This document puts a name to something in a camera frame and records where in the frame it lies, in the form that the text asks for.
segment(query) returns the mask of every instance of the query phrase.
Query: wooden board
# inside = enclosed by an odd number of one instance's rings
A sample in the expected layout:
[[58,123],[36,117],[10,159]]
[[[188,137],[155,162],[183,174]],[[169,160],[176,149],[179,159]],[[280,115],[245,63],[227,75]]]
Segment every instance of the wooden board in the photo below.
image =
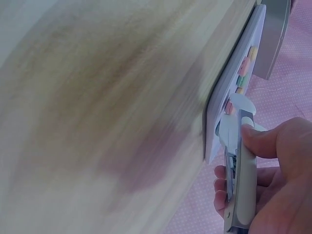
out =
[[253,5],[2,0],[0,233],[159,233]]

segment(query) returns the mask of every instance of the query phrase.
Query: colored sticky tab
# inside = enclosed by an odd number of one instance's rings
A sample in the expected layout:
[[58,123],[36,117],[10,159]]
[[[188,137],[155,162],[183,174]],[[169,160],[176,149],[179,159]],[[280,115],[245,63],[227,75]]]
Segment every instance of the colored sticky tab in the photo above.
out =
[[248,57],[245,57],[240,65],[240,68],[238,70],[238,74],[242,77],[244,77],[248,70],[249,70],[249,67],[250,67],[250,64],[251,64],[251,61],[250,61],[250,58]]
[[236,93],[237,94],[244,94],[244,89],[243,88],[237,88]]
[[248,83],[248,75],[245,76],[245,77],[243,77],[240,87],[241,87],[241,88],[242,88],[242,87],[246,87],[246,86],[247,86],[247,83]]
[[238,79],[237,79],[237,81],[236,81],[236,85],[238,86],[238,87],[242,87],[242,82],[243,82],[243,77],[242,76],[239,76],[238,77]]
[[248,52],[248,58],[253,62],[257,58],[258,48],[256,46],[252,46]]
[[231,115],[231,114],[234,113],[234,107],[233,107],[233,104],[230,101],[228,101],[226,103],[225,113],[228,114],[228,115]]

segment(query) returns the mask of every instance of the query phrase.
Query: green sticky tab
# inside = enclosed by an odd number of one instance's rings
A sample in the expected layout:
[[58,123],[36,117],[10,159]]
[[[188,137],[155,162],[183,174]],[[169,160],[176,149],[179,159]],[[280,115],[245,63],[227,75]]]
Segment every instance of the green sticky tab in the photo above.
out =
[[248,84],[248,80],[249,80],[249,76],[248,75],[244,76],[241,82],[241,86],[245,87]]
[[239,76],[236,82],[236,85],[241,88],[244,78],[242,76]]

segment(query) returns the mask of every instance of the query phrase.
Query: yellow sticky tab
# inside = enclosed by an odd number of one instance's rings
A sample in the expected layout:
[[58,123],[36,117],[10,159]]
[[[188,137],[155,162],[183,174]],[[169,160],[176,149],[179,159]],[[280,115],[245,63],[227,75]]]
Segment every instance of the yellow sticky tab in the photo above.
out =
[[252,46],[249,49],[248,58],[253,62],[257,58],[258,48],[256,46]]

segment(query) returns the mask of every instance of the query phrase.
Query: finger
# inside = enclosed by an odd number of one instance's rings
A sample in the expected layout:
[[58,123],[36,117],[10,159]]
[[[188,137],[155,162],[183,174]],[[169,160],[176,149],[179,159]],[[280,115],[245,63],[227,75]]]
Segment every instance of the finger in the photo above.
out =
[[276,139],[279,127],[265,132],[253,129],[249,124],[242,126],[241,132],[244,144],[255,155],[263,158],[276,157]]
[[214,197],[214,208],[222,218],[224,217],[226,195],[225,191],[219,190]]
[[215,192],[217,192],[219,190],[226,191],[225,186],[226,186],[226,180],[225,179],[218,178],[214,181],[214,191]]
[[256,202],[258,203],[262,194],[264,193],[264,191],[267,189],[267,187],[263,187],[258,185],[257,186],[257,196],[256,196]]
[[278,167],[262,167],[257,168],[257,185],[268,187],[279,170]]
[[214,169],[214,174],[217,178],[225,179],[226,178],[225,166],[222,165],[216,166]]

